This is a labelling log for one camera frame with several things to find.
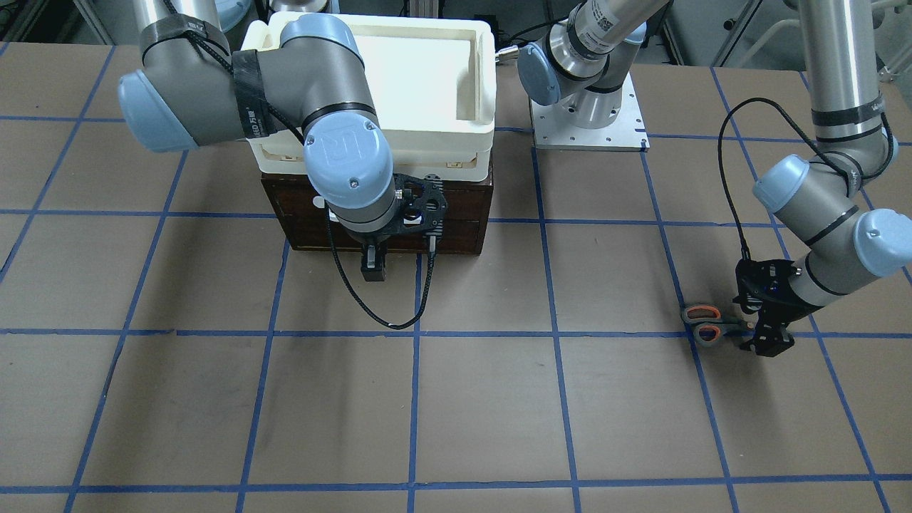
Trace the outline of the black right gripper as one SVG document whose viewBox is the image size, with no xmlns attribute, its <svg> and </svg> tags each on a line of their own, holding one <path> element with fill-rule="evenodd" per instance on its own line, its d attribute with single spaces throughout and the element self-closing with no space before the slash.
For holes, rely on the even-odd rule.
<svg viewBox="0 0 912 513">
<path fill-rule="evenodd" d="M 353 225 L 353 237 L 362 243 L 361 273 L 367 282 L 385 281 L 385 257 L 390 237 L 420 234 L 427 241 L 429 254 L 436 254 L 442 239 L 447 200 L 443 181 L 437 176 L 425 179 L 394 173 L 393 196 L 387 213 L 374 223 Z"/>
</svg>

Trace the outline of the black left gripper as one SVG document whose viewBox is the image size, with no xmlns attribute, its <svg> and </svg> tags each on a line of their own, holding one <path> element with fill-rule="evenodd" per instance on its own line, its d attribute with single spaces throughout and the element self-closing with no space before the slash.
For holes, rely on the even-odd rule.
<svg viewBox="0 0 912 513">
<path fill-rule="evenodd" d="M 800 299 L 789 285 L 796 276 L 794 261 L 771 259 L 739 260 L 735 267 L 740 310 L 757 313 L 755 334 L 740 344 L 740 350 L 763 357 L 775 357 L 794 347 L 794 336 L 787 325 L 800 318 Z"/>
</svg>

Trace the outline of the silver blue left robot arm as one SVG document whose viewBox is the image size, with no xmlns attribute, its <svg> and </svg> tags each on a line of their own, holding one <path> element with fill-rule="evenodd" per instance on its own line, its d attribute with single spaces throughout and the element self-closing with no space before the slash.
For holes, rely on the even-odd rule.
<svg viewBox="0 0 912 513">
<path fill-rule="evenodd" d="M 541 106 L 593 90 L 662 1 L 584 1 L 518 49 L 527 95 Z M 794 346 L 788 325 L 910 263 L 910 219 L 892 209 L 863 212 L 857 192 L 879 178 L 898 146 L 875 76 L 875 29 L 869 1 L 798 1 L 810 79 L 814 137 L 802 133 L 811 159 L 788 155 L 756 181 L 753 194 L 801 239 L 799 261 L 757 261 L 740 236 L 734 302 L 756 314 L 740 348 L 775 357 Z"/>
</svg>

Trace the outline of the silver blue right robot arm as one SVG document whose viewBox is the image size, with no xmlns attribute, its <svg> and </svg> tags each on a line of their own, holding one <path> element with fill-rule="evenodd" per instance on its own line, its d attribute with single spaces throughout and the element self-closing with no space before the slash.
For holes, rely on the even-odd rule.
<svg viewBox="0 0 912 513">
<path fill-rule="evenodd" d="M 447 202 L 439 180 L 394 171 L 361 52 L 333 14 L 303 14 L 274 50 L 230 49 L 212 1 L 136 1 L 141 69 L 118 82 L 131 132 L 153 152 L 194 150 L 287 129 L 323 201 L 323 224 L 361 244 L 383 279 L 391 237 L 419 234 L 430 259 Z"/>
</svg>

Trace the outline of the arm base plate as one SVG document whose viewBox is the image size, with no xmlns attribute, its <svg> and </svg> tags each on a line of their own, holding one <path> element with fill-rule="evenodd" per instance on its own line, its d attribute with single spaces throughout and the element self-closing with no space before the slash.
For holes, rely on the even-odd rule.
<svg viewBox="0 0 912 513">
<path fill-rule="evenodd" d="M 529 107 L 538 149 L 643 152 L 651 146 L 630 75 L 620 90 L 582 90 L 551 106 L 531 100 Z"/>
</svg>

